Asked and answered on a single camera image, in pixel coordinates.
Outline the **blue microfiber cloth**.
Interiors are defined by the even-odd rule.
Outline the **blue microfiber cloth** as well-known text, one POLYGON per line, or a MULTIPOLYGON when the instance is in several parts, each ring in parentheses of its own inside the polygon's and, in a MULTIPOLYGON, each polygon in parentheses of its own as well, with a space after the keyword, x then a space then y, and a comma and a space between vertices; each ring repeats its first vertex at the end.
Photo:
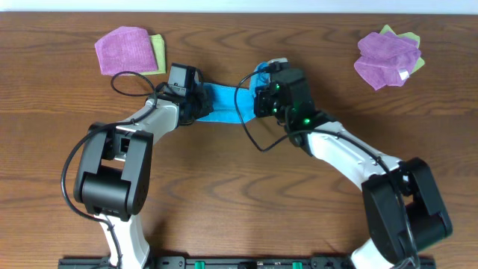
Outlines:
MULTIPOLYGON (((237 104, 244 123, 255 118, 255 89, 257 87, 266 86, 269 79, 270 75, 268 73, 256 74, 251 77, 249 88, 241 87, 238 90, 237 104)), ((205 82, 204 88, 211 96, 213 111, 209 115, 199 118, 199 121, 207 123, 240 124, 234 103, 235 87, 205 82)))

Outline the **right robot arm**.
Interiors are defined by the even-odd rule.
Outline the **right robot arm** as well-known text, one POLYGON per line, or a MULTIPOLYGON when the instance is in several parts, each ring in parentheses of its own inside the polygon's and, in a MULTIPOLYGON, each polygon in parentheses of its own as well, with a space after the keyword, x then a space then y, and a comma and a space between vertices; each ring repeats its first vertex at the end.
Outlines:
POLYGON ((300 69, 270 74, 267 110, 291 142, 333 166, 361 191, 370 239, 353 252, 356 268, 420 267, 420 251, 449 237, 453 225, 429 165, 386 155, 315 108, 300 69))

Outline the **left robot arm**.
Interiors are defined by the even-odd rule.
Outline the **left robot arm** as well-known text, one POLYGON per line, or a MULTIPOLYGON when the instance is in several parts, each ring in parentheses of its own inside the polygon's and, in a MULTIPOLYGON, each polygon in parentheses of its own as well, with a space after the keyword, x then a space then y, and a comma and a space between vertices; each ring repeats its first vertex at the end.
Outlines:
POLYGON ((140 211, 149 191, 153 146, 167 133, 212 112, 199 85, 161 84, 144 106, 116 123, 94 123, 72 150, 81 150, 73 196, 100 224, 110 247, 109 268, 144 268, 150 246, 140 211))

